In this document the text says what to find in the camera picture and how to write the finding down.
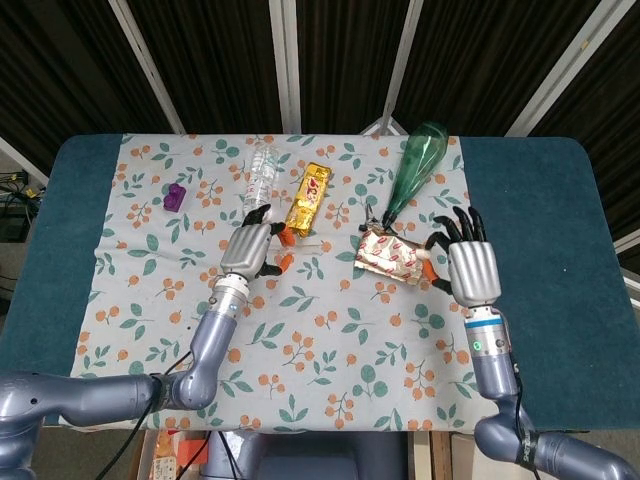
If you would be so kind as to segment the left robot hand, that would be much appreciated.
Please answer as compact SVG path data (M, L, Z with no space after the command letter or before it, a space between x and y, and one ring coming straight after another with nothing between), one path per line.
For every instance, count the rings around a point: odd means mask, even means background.
M264 223L270 210L270 204L251 210L233 232L220 261L225 275L235 274L253 281L259 277L283 274L280 266L268 263L267 253L273 238L284 232L286 224Z

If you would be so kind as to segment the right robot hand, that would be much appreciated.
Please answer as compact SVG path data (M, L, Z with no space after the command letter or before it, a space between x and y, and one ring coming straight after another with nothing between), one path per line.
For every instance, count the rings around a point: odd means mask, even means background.
M444 226L446 232L432 233L424 244L430 252L438 246L447 254L449 279L440 278L434 271L428 274L431 285L468 309L490 306L501 296L497 260L487 240L484 222L472 206L466 211L453 207L458 219L436 216L434 222Z

